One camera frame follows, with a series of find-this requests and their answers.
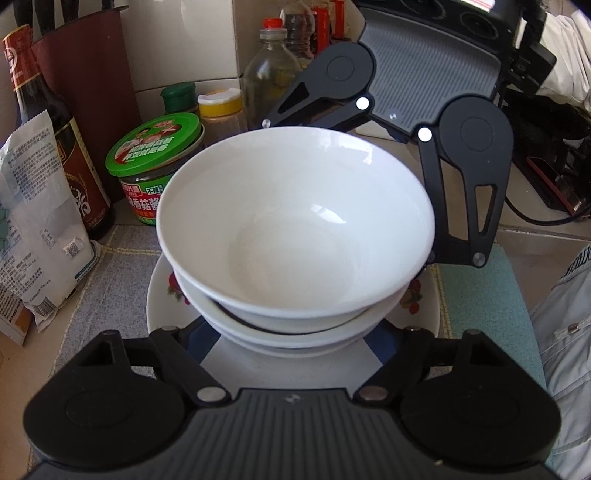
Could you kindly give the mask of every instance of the qr code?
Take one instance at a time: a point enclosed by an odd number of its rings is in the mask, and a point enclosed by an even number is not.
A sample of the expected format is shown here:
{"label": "qr code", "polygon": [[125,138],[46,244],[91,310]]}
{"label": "qr code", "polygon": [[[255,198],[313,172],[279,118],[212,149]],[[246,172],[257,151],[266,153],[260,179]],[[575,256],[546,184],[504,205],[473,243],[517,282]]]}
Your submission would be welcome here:
{"label": "qr code", "polygon": [[84,242],[80,238],[75,238],[68,245],[64,247],[64,251],[74,258],[78,255],[84,246]]}

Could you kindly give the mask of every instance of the black electronic device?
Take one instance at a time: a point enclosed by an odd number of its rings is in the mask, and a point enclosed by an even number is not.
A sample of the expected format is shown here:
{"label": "black electronic device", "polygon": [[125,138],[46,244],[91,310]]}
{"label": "black electronic device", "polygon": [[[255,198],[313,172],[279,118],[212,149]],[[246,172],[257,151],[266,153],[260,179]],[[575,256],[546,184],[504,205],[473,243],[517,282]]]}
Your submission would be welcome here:
{"label": "black electronic device", "polygon": [[[232,400],[186,351],[203,321],[91,340],[25,410],[43,460],[27,479],[557,478],[543,463],[556,404],[482,332],[452,340],[407,328],[352,399],[242,390]],[[442,365],[450,372],[426,380]]]}
{"label": "black electronic device", "polygon": [[[436,220],[431,262],[486,264],[513,149],[511,126],[492,101],[506,83],[533,95],[556,62],[539,42],[546,13],[537,2],[487,1],[489,12],[474,6],[484,0],[358,2],[366,20],[359,41],[322,52],[261,125],[348,131],[374,120],[395,139],[417,142]],[[516,49],[521,18],[528,23]],[[449,234],[440,159],[463,177],[467,241]],[[492,188],[482,229],[481,186]]]}

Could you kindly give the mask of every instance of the white circular marker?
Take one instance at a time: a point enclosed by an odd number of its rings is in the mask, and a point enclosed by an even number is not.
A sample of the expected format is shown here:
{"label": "white circular marker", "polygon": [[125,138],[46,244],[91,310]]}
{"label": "white circular marker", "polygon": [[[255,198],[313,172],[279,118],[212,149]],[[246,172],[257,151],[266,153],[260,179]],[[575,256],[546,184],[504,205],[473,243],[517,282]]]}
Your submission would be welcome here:
{"label": "white circular marker", "polygon": [[427,127],[422,127],[418,129],[418,139],[421,142],[428,142],[433,137],[433,134]]}
{"label": "white circular marker", "polygon": [[366,97],[359,97],[355,105],[359,110],[367,110],[369,108],[369,99]]}

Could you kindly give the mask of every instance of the bowl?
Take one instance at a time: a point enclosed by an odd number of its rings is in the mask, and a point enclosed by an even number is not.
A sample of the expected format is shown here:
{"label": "bowl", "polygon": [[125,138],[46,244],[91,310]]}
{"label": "bowl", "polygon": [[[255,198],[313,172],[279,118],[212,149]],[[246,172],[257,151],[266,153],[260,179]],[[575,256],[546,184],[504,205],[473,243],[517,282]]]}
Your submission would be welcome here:
{"label": "bowl", "polygon": [[195,155],[168,182],[156,227],[175,271],[209,297],[309,319],[401,290],[431,252],[434,216],[421,183],[381,148],[276,127]]}
{"label": "bowl", "polygon": [[247,312],[246,310],[237,309],[232,305],[220,302],[220,305],[227,311],[239,317],[244,322],[250,323],[255,327],[270,332],[276,333],[314,333],[322,330],[329,330],[336,326],[347,323],[354,319],[357,315],[365,312],[367,308],[354,310],[352,312],[342,313],[340,315],[333,315],[330,317],[312,317],[309,319],[289,319],[283,317],[268,317],[265,315],[257,315],[256,313]]}
{"label": "bowl", "polygon": [[220,306],[199,288],[192,285],[183,275],[175,271],[179,287],[193,307],[195,307],[207,322],[220,334],[227,336],[240,345],[254,351],[272,353],[276,349],[318,349],[326,353],[326,347],[341,344],[346,346],[349,340],[364,337],[370,332],[400,301],[406,292],[406,287],[368,308],[356,318],[330,330],[305,333],[302,335],[282,335],[280,333],[265,332],[237,321],[220,308]]}

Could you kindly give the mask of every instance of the green lid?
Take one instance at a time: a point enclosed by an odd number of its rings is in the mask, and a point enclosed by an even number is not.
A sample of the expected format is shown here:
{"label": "green lid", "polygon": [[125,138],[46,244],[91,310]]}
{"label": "green lid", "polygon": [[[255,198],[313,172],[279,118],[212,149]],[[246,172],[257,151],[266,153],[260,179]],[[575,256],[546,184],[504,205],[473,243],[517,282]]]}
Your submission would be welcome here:
{"label": "green lid", "polygon": [[193,82],[177,83],[162,89],[160,96],[164,99],[167,113],[183,112],[197,106],[197,95]]}
{"label": "green lid", "polygon": [[201,133],[199,117],[179,112],[144,123],[119,140],[105,166],[114,177],[129,177],[157,168],[182,152]]}

